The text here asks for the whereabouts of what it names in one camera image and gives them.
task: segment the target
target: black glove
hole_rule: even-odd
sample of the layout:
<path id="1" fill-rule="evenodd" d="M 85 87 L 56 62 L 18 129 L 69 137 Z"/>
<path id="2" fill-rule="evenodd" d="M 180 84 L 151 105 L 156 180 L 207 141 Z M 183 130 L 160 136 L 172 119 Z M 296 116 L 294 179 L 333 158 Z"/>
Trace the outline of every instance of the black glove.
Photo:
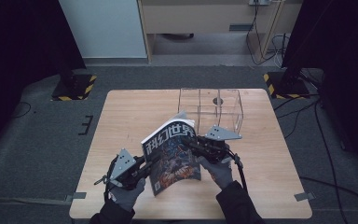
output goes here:
<path id="1" fill-rule="evenodd" d="M 146 180 L 141 178 L 136 184 L 135 189 L 126 190 L 119 187 L 114 187 L 109 192 L 109 198 L 124 210 L 130 212 L 135 205 L 138 196 L 145 190 L 145 184 Z"/>
<path id="2" fill-rule="evenodd" d="M 232 179 L 230 161 L 226 163 L 218 162 L 216 164 L 209 163 L 204 157 L 199 157 L 198 161 L 205 168 L 213 181 L 219 186 L 220 189 L 225 189 L 234 180 Z"/>

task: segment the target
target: light wood tabletop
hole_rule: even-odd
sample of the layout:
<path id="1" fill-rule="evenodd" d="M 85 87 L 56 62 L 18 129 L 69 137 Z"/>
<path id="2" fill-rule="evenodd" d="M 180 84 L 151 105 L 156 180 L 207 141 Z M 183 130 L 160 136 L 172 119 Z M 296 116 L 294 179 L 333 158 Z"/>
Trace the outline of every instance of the light wood tabletop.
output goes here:
<path id="1" fill-rule="evenodd" d="M 247 188 L 262 218 L 309 218 L 308 200 L 297 201 L 303 187 L 269 101 L 260 89 L 239 89 L 243 108 L 242 139 L 230 140 L 243 163 Z M 112 159 L 122 148 L 142 156 L 141 141 L 178 112 L 180 90 L 110 91 L 94 134 L 89 155 L 76 192 L 70 216 L 91 218 L 103 206 L 103 183 L 94 182 L 106 174 Z M 237 169 L 234 179 L 241 182 Z M 146 179 L 134 218 L 139 219 L 224 219 L 215 199 L 220 188 L 201 168 L 201 181 L 181 180 L 156 197 Z"/>

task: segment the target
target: magazine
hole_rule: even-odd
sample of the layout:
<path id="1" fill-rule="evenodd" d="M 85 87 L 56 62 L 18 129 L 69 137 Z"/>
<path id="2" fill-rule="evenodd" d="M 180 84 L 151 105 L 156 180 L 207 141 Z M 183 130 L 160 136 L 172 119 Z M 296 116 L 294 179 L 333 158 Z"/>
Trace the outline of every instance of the magazine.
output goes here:
<path id="1" fill-rule="evenodd" d="M 149 176 L 155 196 L 179 180 L 201 180 L 200 164 L 181 140 L 187 136 L 197 141 L 194 120 L 182 119 L 182 116 L 183 113 L 179 113 L 169 119 L 141 142 L 146 162 L 159 155 Z"/>

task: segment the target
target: gray carpet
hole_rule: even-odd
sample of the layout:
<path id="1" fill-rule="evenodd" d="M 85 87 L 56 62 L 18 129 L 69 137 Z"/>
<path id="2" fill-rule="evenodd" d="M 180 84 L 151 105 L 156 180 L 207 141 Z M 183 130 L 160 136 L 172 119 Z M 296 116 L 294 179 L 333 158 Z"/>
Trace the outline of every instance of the gray carpet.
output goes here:
<path id="1" fill-rule="evenodd" d="M 21 103 L 0 136 L 0 198 L 37 198 L 63 201 L 76 190 L 91 140 L 101 115 L 106 94 L 111 90 L 190 88 L 262 88 L 262 75 L 277 67 L 197 66 L 197 67 L 90 67 L 97 79 L 89 98 L 84 101 L 50 101 L 59 77 L 49 77 L 27 87 Z M 277 116 L 296 111 L 317 98 L 294 100 L 277 109 Z M 274 107 L 285 100 L 271 99 Z M 333 158 L 339 186 L 358 193 L 358 158 L 340 148 L 325 111 L 316 107 L 324 136 Z M 82 123 L 93 116 L 87 135 Z M 302 177 L 333 183 L 324 142 L 319 132 L 314 106 L 279 119 L 283 135 Z M 301 179 L 305 191 L 316 199 L 310 201 L 310 219 L 267 219 L 267 223 L 344 223 L 338 209 L 335 189 Z M 341 190 L 341 204 L 348 223 L 358 223 L 358 197 Z M 69 204 L 0 203 L 0 223 L 87 223 L 72 220 Z M 133 223 L 172 223 L 134 220 Z M 225 223 L 222 221 L 175 221 L 174 223 Z"/>

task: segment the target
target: glass box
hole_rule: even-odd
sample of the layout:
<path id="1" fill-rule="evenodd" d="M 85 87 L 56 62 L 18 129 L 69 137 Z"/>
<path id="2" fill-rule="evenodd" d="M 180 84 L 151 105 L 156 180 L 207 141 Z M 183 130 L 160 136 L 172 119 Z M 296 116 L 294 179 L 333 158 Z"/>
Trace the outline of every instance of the glass box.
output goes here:
<path id="1" fill-rule="evenodd" d="M 238 90 L 182 88 L 178 112 L 182 110 L 195 120 L 198 135 L 205 135 L 214 125 L 240 133 L 243 111 Z"/>

